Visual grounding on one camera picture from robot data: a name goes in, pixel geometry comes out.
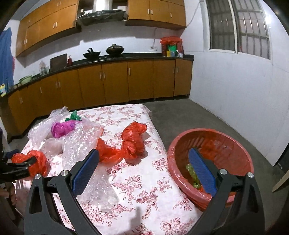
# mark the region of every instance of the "purple plastic bag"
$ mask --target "purple plastic bag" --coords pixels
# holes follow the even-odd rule
[[[59,139],[75,129],[76,123],[80,121],[69,120],[63,123],[55,122],[51,127],[51,134],[54,138]]]

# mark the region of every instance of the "concrete floor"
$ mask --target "concrete floor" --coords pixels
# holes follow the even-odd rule
[[[289,187],[285,187],[272,193],[272,187],[284,175],[278,166],[272,167],[262,154],[233,128],[189,99],[153,101],[143,104],[152,111],[153,124],[166,149],[178,134],[193,128],[216,129],[240,142],[253,160],[254,175],[264,206],[265,228],[268,229],[276,222],[284,207],[289,190]],[[27,136],[13,140],[10,147],[22,150],[27,141]]]

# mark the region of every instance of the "window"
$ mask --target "window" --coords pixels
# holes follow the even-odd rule
[[[268,29],[258,0],[207,0],[207,6],[210,49],[236,51],[237,41],[239,52],[270,59]]]

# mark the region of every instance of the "range hood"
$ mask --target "range hood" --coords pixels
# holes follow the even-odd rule
[[[124,19],[127,19],[126,10],[112,9],[112,0],[94,0],[92,12],[78,17],[76,22],[83,26]]]

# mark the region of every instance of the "electrical outlet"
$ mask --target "electrical outlet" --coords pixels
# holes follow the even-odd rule
[[[150,51],[157,51],[157,50],[158,50],[158,47],[151,47],[149,50],[150,50]]]

